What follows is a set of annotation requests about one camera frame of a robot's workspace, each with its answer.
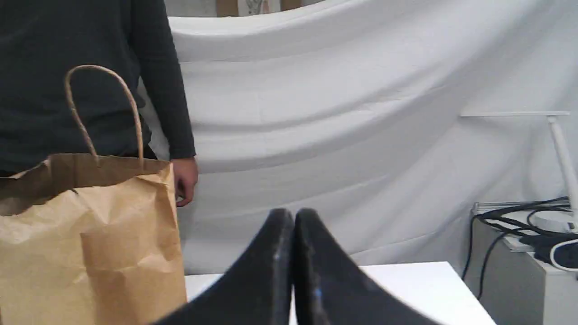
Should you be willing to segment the person's left hand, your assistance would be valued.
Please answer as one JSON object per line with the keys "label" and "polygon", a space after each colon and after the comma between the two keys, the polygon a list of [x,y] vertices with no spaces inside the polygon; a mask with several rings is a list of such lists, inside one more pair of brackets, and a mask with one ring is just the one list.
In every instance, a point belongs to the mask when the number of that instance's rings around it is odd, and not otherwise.
{"label": "person's left hand", "polygon": [[187,206],[193,201],[198,182],[198,165],[196,159],[183,158],[171,160],[175,178],[176,206]]}

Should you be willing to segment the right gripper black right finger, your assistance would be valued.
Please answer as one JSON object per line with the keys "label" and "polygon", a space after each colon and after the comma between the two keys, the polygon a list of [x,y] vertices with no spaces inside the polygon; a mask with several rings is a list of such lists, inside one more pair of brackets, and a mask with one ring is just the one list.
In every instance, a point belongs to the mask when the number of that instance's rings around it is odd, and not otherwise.
{"label": "right gripper black right finger", "polygon": [[300,325],[436,323],[365,274],[310,208],[295,218],[294,299]]}

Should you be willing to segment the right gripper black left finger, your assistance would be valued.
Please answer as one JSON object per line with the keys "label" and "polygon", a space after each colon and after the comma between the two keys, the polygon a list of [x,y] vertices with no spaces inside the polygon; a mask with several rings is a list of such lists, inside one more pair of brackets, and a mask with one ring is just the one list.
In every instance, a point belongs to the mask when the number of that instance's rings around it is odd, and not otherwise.
{"label": "right gripper black left finger", "polygon": [[159,325],[287,325],[294,220],[273,209],[241,256],[194,300]]}

